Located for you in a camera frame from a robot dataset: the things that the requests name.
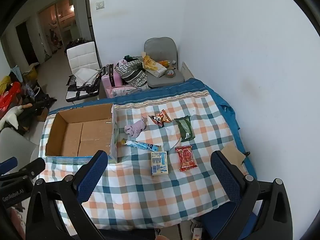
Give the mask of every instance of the white plush toy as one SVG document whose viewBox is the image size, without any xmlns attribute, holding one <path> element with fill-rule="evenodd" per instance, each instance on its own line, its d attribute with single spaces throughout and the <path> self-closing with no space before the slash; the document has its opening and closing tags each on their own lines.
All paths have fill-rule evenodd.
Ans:
<svg viewBox="0 0 320 240">
<path fill-rule="evenodd" d="M 0 130 L 4 127 L 4 123 L 7 122 L 14 126 L 16 130 L 18 130 L 18 120 L 17 116 L 19 116 L 23 109 L 31 107 L 32 104 L 27 104 L 24 106 L 14 106 L 8 110 L 8 112 L 4 115 L 4 117 L 0 120 Z"/>
</svg>

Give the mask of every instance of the bed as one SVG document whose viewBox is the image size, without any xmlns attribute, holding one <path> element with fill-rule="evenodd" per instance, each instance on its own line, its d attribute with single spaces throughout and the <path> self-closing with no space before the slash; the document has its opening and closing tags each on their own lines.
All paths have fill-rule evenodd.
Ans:
<svg viewBox="0 0 320 240">
<path fill-rule="evenodd" d="M 147 127 L 137 141 L 161 145 L 168 151 L 168 176 L 151 176 L 150 153 L 146 150 L 118 145 L 118 163 L 109 164 L 91 198 L 83 207 L 99 229 L 131 230 L 162 228 L 198 217 L 229 201 L 219 180 L 211 169 L 210 156 L 234 141 L 245 152 L 239 136 L 239 126 L 231 106 L 212 89 L 197 79 L 174 86 L 152 89 L 132 95 L 102 99 L 76 106 L 83 107 L 112 102 L 117 111 L 119 138 L 130 138 L 123 127 L 133 124 L 141 116 L 165 109 L 171 119 L 190 115 L 196 135 L 194 140 L 181 143 L 175 122 L 164 128 L 149 118 Z M 67 174 L 75 174 L 80 165 L 58 164 L 45 156 L 45 145 L 55 114 L 49 113 L 40 142 L 39 157 L 46 162 L 39 175 L 45 181 L 57 181 Z M 198 167 L 180 172 L 180 160 L 175 146 L 192 145 Z M 254 177 L 254 168 L 247 157 L 243 173 Z M 72 227 L 61 202 L 61 216 Z"/>
</svg>

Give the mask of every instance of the cardboard box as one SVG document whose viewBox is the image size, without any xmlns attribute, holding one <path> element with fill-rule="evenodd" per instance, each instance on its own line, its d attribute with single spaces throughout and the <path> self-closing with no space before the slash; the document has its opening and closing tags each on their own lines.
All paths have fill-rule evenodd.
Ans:
<svg viewBox="0 0 320 240">
<path fill-rule="evenodd" d="M 168 174 L 167 152 L 151 153 L 152 176 Z"/>
<path fill-rule="evenodd" d="M 113 104 L 62 110 L 53 120 L 45 155 L 72 157 L 71 163 L 78 164 L 76 158 L 94 156 L 98 150 L 103 150 L 109 155 L 109 163 L 117 163 L 118 135 Z M 57 160 L 57 163 L 70 163 L 65 158 Z"/>
</svg>

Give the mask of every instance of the white chair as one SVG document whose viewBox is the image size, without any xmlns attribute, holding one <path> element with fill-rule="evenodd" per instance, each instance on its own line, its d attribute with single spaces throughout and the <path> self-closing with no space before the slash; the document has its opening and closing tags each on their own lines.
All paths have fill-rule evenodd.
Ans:
<svg viewBox="0 0 320 240">
<path fill-rule="evenodd" d="M 10 172 L 16 172 L 38 158 L 39 145 L 28 141 L 11 128 L 4 128 L 0 132 L 0 163 L 11 157 L 16 157 L 18 166 Z"/>
<path fill-rule="evenodd" d="M 73 75 L 77 73 L 81 68 L 89 68 L 97 71 L 100 70 L 94 41 L 83 43 L 67 49 L 67 55 Z M 90 94 L 88 94 L 86 91 L 68 91 L 66 95 L 66 101 L 74 102 L 90 97 L 98 97 L 100 87 L 99 85 L 97 86 L 98 88 Z"/>
</svg>

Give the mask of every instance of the blue bedspread edge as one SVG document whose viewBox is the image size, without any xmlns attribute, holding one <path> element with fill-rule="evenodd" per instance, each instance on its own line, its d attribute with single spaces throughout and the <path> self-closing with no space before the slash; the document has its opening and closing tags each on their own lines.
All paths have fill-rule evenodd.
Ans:
<svg viewBox="0 0 320 240">
<path fill-rule="evenodd" d="M 74 105 L 74 106 L 66 106 L 63 108 L 53 110 L 49 112 L 49 114 L 55 114 L 58 111 L 63 109 L 70 109 L 70 108 L 82 107 L 82 106 L 100 105 L 100 104 L 106 104 L 106 103 L 114 103 L 117 105 L 125 105 L 128 103 L 140 103 L 146 100 L 155 100 L 155 99 L 164 98 L 164 97 L 173 97 L 173 96 L 181 95 L 187 92 L 197 92 L 197 91 L 204 91 L 204 90 L 209 91 L 213 100 L 217 104 L 219 111 L 221 112 L 222 116 L 224 117 L 228 126 L 230 127 L 230 130 L 233 134 L 238 150 L 242 153 L 245 153 L 245 149 L 239 134 L 240 127 L 236 121 L 235 111 L 220 95 L 218 95 L 211 88 L 203 84 L 200 80 L 195 78 L 191 78 L 179 85 L 156 88 L 156 89 L 152 89 L 152 90 L 148 90 L 148 91 L 144 91 L 136 94 L 131 94 L 127 96 L 116 97 L 116 98 L 105 98 L 105 99 L 100 99 L 96 101 L 85 102 L 85 103 Z M 254 170 L 254 167 L 249 157 L 246 157 L 244 159 L 244 164 L 247 168 L 248 173 L 254 176 L 255 178 L 257 178 L 256 172 Z"/>
</svg>

